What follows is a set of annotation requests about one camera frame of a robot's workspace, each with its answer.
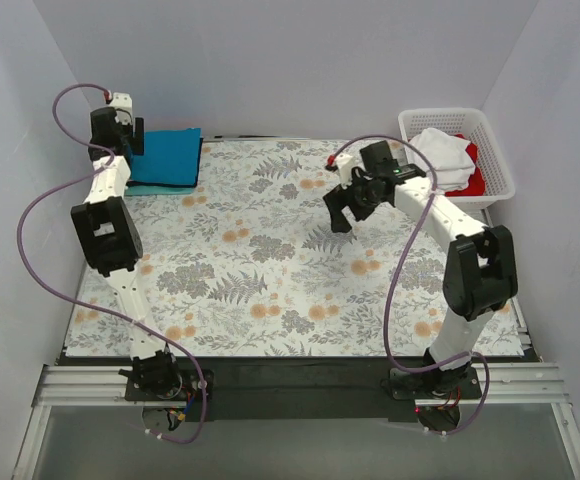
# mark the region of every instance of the basket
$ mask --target basket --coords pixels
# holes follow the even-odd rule
[[[422,108],[404,110],[399,114],[403,139],[410,140],[429,127],[448,135],[461,133],[479,148],[477,165],[486,182],[485,193],[480,197],[448,197],[448,200],[464,211],[471,211],[481,210],[514,195],[510,171],[483,112],[474,108]],[[406,155],[408,163],[412,163],[416,154],[406,149]]]

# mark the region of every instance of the wall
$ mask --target wall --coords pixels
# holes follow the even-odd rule
[[[515,235],[521,307],[580,427],[580,1],[539,2],[484,109],[517,183],[493,216]]]
[[[149,127],[351,137],[481,107],[536,0],[35,0],[80,81]]]
[[[70,83],[74,77],[34,5],[0,0],[0,479],[12,474],[41,368],[60,351],[71,308],[29,279],[15,245],[24,206],[90,168],[83,149],[51,121],[53,97]],[[87,134],[83,95],[67,98],[60,113]],[[25,232],[33,264],[70,293],[83,255],[68,212],[83,196],[84,189],[75,188],[48,199]]]

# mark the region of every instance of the table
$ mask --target table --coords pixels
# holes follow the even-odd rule
[[[330,231],[321,197],[338,177],[323,166],[341,144],[208,143],[194,194],[126,198],[144,245],[138,268],[166,336],[197,356],[384,354],[385,295],[414,222],[384,204],[349,234]],[[444,265],[445,254],[420,234],[392,306],[395,355],[421,355],[440,330]],[[79,298],[116,308],[110,288],[89,268]],[[517,327],[507,305],[476,348],[522,355]],[[120,320],[75,308],[67,357],[128,354]]]

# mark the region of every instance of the floral tablecloth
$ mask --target floral tablecloth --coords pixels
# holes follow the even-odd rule
[[[203,148],[188,196],[126,198],[144,245],[138,268],[159,328],[200,356],[383,355],[381,321],[414,222],[381,205],[349,234],[330,231],[323,169],[339,141],[226,141]],[[392,308],[395,355],[421,355],[441,328],[445,255],[417,239]],[[116,308],[88,269],[80,298]],[[67,356],[127,356],[126,326],[76,308]],[[487,355],[520,355],[513,310],[486,326]]]

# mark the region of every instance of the purple cable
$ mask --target purple cable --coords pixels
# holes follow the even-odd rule
[[[68,137],[70,137],[72,140],[74,140],[75,142],[80,143],[81,145],[84,145],[86,147],[99,148],[101,150],[104,150],[106,153],[108,153],[108,155],[110,155],[110,160],[106,163],[106,166],[107,166],[114,160],[114,152],[112,150],[110,150],[109,148],[102,147],[100,145],[94,145],[92,143],[83,141],[83,140],[75,137],[63,126],[63,124],[61,123],[61,121],[59,120],[59,117],[57,115],[57,105],[59,104],[59,100],[61,100],[61,98],[66,93],[68,93],[72,90],[75,90],[77,88],[86,88],[86,87],[96,88],[98,90],[101,90],[102,92],[108,92],[108,90],[106,90],[105,88],[103,88],[99,85],[95,85],[93,83],[77,83],[75,85],[71,85],[71,86],[63,89],[61,92],[59,92],[59,94],[55,98],[55,100],[52,104],[52,116],[54,117],[54,120],[57,123],[57,125],[59,126],[59,128],[61,129],[61,131],[63,133],[65,133]],[[26,209],[23,211],[23,213],[21,214],[21,218],[19,219],[19,223],[17,225],[17,249],[19,250],[19,255],[21,256],[21,261],[23,262],[23,266],[26,268],[26,270],[28,271],[30,276],[34,279],[34,281],[37,282],[41,286],[41,288],[43,288],[47,292],[51,293],[55,297],[58,297],[62,300],[65,300],[66,302],[70,302],[70,303],[73,303],[75,305],[79,305],[81,307],[90,308],[92,310],[97,310],[98,312],[101,312],[101,313],[107,313],[108,315],[113,315],[115,317],[118,317],[121,320],[124,320],[124,321],[134,325],[135,327],[140,328],[144,332],[157,337],[159,340],[167,343],[168,345],[172,345],[174,348],[182,351],[190,359],[190,361],[194,365],[195,370],[197,371],[197,375],[199,376],[199,379],[200,379],[199,383],[201,386],[201,417],[199,418],[199,424],[197,426],[197,429],[192,434],[192,436],[190,436],[187,439],[183,439],[183,440],[181,440],[177,437],[164,435],[161,432],[153,431],[150,429],[145,430],[145,431],[151,433],[152,435],[157,436],[158,438],[163,438],[165,440],[169,440],[169,441],[174,442],[174,443],[179,443],[179,444],[192,443],[197,439],[197,437],[201,433],[201,429],[203,428],[203,423],[204,423],[205,418],[206,418],[206,410],[207,410],[207,406],[208,406],[207,405],[207,398],[206,398],[206,382],[205,382],[205,378],[203,377],[203,372],[201,370],[201,366],[199,365],[199,362],[197,361],[197,359],[188,350],[183,348],[177,342],[170,340],[169,338],[161,335],[161,333],[159,333],[158,331],[153,330],[150,327],[147,327],[146,325],[144,325],[142,323],[135,323],[135,321],[132,318],[130,318],[127,315],[124,315],[123,313],[115,312],[114,310],[111,310],[109,308],[100,307],[98,305],[93,305],[93,304],[90,304],[87,302],[82,302],[81,300],[78,300],[76,298],[72,298],[68,295],[65,295],[64,293],[59,292],[58,290],[55,290],[50,285],[48,285],[46,282],[44,282],[43,279],[41,279],[41,277],[39,277],[39,275],[37,275],[37,272],[35,272],[34,269],[32,268],[32,265],[30,264],[30,261],[28,260],[28,256],[26,255],[25,249],[23,248],[23,225],[26,221],[26,218],[28,217],[28,214],[32,211],[32,209],[39,202],[41,202],[43,199],[49,197],[53,193],[56,193],[60,190],[63,190],[64,188],[68,188],[68,187],[75,185],[79,182],[82,182],[84,180],[94,178],[96,175],[101,173],[104,169],[105,168],[99,168],[89,175],[86,175],[86,176],[81,177],[81,178],[77,178],[76,180],[71,180],[70,182],[59,185],[58,187],[54,187],[54,188],[48,190],[47,192],[42,193],[37,198],[35,198],[32,202],[30,202],[30,205],[28,205],[26,207]]]
[[[405,140],[402,140],[402,139],[397,138],[397,137],[393,137],[391,135],[371,134],[371,135],[362,135],[360,137],[353,138],[352,140],[348,140],[346,143],[344,143],[333,154],[333,157],[336,158],[341,152],[343,152],[346,148],[350,147],[352,144],[357,143],[360,140],[366,140],[369,138],[384,138],[386,140],[393,140],[395,142],[399,142],[401,145],[409,148],[414,153],[419,155],[421,160],[423,160],[423,162],[430,169],[430,176],[432,177],[432,189],[430,190],[430,197],[428,198],[428,201],[426,202],[426,205],[423,208],[423,211],[421,212],[421,216],[419,217],[419,221],[417,221],[417,224],[414,227],[414,230],[412,230],[412,233],[410,234],[410,237],[408,238],[406,245],[403,247],[403,251],[401,252],[401,256],[399,257],[399,262],[397,263],[397,267],[395,268],[394,273],[392,274],[392,280],[390,281],[390,288],[388,289],[388,296],[386,298],[386,306],[385,306],[385,309],[383,311],[383,347],[386,351],[386,355],[388,356],[388,360],[390,361],[390,363],[394,366],[394,368],[396,368],[397,370],[404,372],[404,373],[417,374],[417,373],[430,372],[432,370],[436,370],[437,368],[443,367],[445,365],[448,365],[448,364],[455,362],[457,360],[460,360],[462,358],[470,357],[471,353],[470,352],[461,352],[461,353],[457,353],[456,355],[453,355],[449,358],[446,358],[445,360],[442,360],[440,362],[433,363],[432,365],[427,365],[425,367],[418,367],[418,368],[409,368],[409,367],[401,365],[400,363],[398,363],[394,359],[392,352],[390,351],[390,334],[388,332],[388,327],[390,324],[390,308],[392,306],[392,298],[394,297],[394,291],[397,288],[397,283],[399,282],[399,276],[401,275],[401,271],[403,270],[403,265],[405,264],[408,253],[410,253],[410,249],[412,248],[412,245],[414,244],[414,241],[417,238],[417,235],[419,234],[419,232],[423,228],[423,224],[426,221],[426,217],[428,216],[428,213],[430,213],[430,209],[432,208],[432,204],[434,203],[434,197],[435,197],[436,191],[437,191],[437,172],[435,171],[434,167],[432,166],[432,163],[430,162],[430,160],[428,160],[426,158],[426,156],[421,151],[419,151],[418,148],[416,148],[415,146],[406,142]],[[463,431],[466,427],[468,427],[472,422],[474,422],[474,420],[477,418],[477,416],[481,412],[483,405],[485,404],[486,396],[488,395],[488,391],[490,389],[490,372],[488,370],[488,363],[483,355],[481,355],[478,352],[473,352],[473,353],[475,356],[477,356],[481,359],[481,361],[483,362],[483,367],[484,367],[485,372],[486,372],[486,381],[485,381],[485,386],[483,388],[483,395],[481,396],[481,401],[479,402],[479,405],[477,406],[477,409],[475,410],[474,414],[472,414],[472,416],[468,420],[466,420],[466,422],[461,427],[458,427],[454,430],[451,430],[450,432],[447,432],[448,435],[459,433],[459,432]]]

